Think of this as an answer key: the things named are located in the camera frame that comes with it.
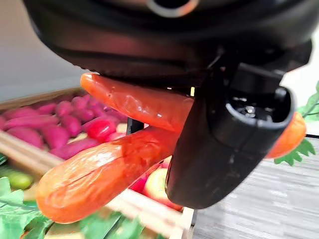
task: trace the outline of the white wall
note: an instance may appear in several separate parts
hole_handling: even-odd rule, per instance
[[[281,83],[295,93],[297,107],[304,106],[316,92],[319,81],[319,28],[313,35],[313,45],[310,63],[287,73]],[[309,134],[319,135],[319,122],[308,123],[307,127]]]
[[[38,40],[21,0],[0,0],[0,101],[79,86],[82,72]]]

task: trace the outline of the plastic carrot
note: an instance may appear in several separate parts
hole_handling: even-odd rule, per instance
[[[181,132],[193,104],[193,99],[186,96],[133,86],[93,73],[84,74],[81,85],[90,94],[129,117],[175,132]],[[288,154],[299,145],[305,135],[306,122],[296,112],[266,158]]]
[[[83,219],[172,155],[178,136],[148,127],[82,151],[42,177],[36,195],[38,207],[58,223]]]
[[[149,125],[181,132],[194,99],[169,91],[149,89],[97,74],[84,74],[81,86],[101,102]]]

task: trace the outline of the gray carpet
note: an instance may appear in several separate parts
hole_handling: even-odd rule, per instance
[[[198,211],[193,239],[319,239],[318,155],[263,162],[218,204]]]

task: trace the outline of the red potato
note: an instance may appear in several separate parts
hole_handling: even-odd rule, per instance
[[[63,116],[61,118],[61,125],[68,131],[71,137],[76,137],[81,133],[81,122],[74,116]]]
[[[60,148],[52,149],[49,152],[54,154],[55,156],[67,160],[85,149],[92,148],[98,145],[100,145],[100,143],[95,139],[84,138],[82,140],[69,143]]]
[[[75,110],[72,114],[79,120],[81,120],[83,123],[89,122],[94,118],[93,111],[88,109]]]
[[[102,116],[102,117],[95,118],[95,119],[93,119],[93,120],[91,120],[91,121],[85,123],[84,125],[82,125],[82,131],[85,132],[85,133],[87,133],[89,127],[90,127],[92,124],[94,124],[94,123],[97,122],[97,121],[106,121],[106,120],[113,122],[115,126],[117,126],[117,125],[120,123],[120,121],[119,121],[117,118],[115,118],[115,117]]]
[[[3,116],[8,120],[27,117],[27,116],[38,116],[40,115],[36,110],[30,106],[21,107],[18,109],[7,110],[3,113]]]
[[[55,109],[55,113],[57,116],[67,116],[73,112],[73,107],[71,102],[69,101],[62,101],[60,102]]]
[[[55,116],[28,116],[10,119],[4,123],[4,129],[10,129],[13,127],[29,127],[33,129],[41,129],[49,124],[58,124],[59,119]]]
[[[75,110],[84,109],[87,106],[87,102],[83,97],[77,96],[74,97],[71,101],[72,106]]]
[[[43,146],[44,146],[43,140],[40,134],[34,129],[27,128],[27,127],[15,127],[15,128],[9,129],[7,133],[29,144],[32,144],[35,147],[43,149]]]
[[[4,129],[4,123],[5,123],[5,118],[3,116],[0,116],[0,130]]]
[[[70,101],[73,99],[73,95],[62,95],[62,96],[58,96],[57,98],[54,99],[54,102],[56,102],[57,104],[62,102],[62,101]]]
[[[54,124],[43,127],[41,134],[50,149],[60,148],[66,145],[70,138],[65,128]]]
[[[39,112],[40,115],[50,115],[55,112],[56,102],[44,101],[32,105],[32,107]]]

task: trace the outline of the wooden crate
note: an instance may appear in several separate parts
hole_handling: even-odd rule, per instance
[[[51,100],[80,90],[81,88],[72,88],[2,102],[0,103],[0,111]],[[64,161],[1,130],[0,152],[7,155],[15,166],[39,177]],[[27,191],[25,196],[33,195],[34,188]],[[192,224],[193,209],[184,208],[181,213],[130,189],[113,199],[105,206],[105,209],[120,211],[131,219],[139,217],[146,230],[162,234],[169,239],[190,238],[194,226]]]

